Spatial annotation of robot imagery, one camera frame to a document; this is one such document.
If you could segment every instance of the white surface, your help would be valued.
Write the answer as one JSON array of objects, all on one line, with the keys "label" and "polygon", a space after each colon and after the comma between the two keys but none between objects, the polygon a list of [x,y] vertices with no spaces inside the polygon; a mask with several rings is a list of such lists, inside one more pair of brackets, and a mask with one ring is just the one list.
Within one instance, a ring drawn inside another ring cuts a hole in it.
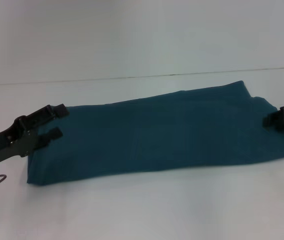
[{"label": "white surface", "polygon": [[[0,85],[0,131],[46,104],[105,104],[244,80],[284,106],[284,69]],[[26,159],[0,163],[1,240],[282,240],[284,159],[35,187]]]},{"label": "white surface", "polygon": [[0,0],[0,84],[284,67],[284,0]]}]

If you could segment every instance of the teal towel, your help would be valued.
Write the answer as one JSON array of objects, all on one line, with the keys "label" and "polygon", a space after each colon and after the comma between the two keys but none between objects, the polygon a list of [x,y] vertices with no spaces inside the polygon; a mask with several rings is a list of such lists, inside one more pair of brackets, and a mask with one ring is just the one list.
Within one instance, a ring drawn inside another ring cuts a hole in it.
[{"label": "teal towel", "polygon": [[262,127],[277,109],[251,97],[242,81],[68,109],[38,129],[59,127],[63,137],[29,156],[28,183],[284,158],[284,131]]}]

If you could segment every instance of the folded cloth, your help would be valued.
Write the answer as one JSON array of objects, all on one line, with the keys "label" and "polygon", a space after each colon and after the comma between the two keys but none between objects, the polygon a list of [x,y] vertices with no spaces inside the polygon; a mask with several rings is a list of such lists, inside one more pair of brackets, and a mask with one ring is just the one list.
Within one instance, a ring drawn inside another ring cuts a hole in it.
[{"label": "folded cloth", "polygon": [[284,131],[262,126],[277,109],[242,81],[68,110],[38,129],[63,137],[29,156],[28,183],[284,158]]}]

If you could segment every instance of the teal fabric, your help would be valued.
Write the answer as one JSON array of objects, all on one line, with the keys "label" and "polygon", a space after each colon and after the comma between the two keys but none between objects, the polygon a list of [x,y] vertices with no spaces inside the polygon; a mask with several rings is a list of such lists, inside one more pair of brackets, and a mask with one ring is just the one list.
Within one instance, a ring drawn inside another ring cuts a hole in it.
[{"label": "teal fabric", "polygon": [[251,97],[242,81],[68,109],[39,128],[59,127],[64,136],[29,156],[28,183],[284,158],[284,131],[262,127],[277,109]]}]

